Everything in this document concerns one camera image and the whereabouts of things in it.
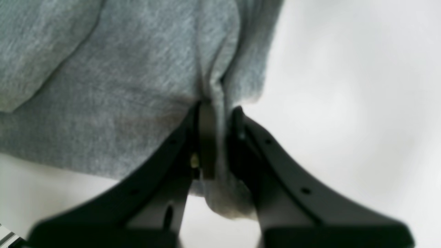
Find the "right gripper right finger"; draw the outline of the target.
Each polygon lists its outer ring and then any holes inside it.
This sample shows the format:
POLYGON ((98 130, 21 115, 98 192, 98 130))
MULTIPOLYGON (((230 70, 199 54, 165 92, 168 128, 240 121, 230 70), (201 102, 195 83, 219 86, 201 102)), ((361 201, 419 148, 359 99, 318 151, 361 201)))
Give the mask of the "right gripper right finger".
POLYGON ((263 247, 415 247, 404 223, 324 185, 241 107, 230 117, 227 151, 231 171, 252 194, 263 247))

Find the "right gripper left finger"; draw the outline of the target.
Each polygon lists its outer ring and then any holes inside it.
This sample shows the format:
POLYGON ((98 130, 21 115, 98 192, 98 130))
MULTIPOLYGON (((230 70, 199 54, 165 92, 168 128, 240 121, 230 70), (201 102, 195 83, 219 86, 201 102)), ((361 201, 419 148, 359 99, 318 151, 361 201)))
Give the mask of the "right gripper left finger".
POLYGON ((215 113, 192 107, 135 172, 85 204, 38 223, 29 248, 176 248, 194 180, 214 177, 215 113))

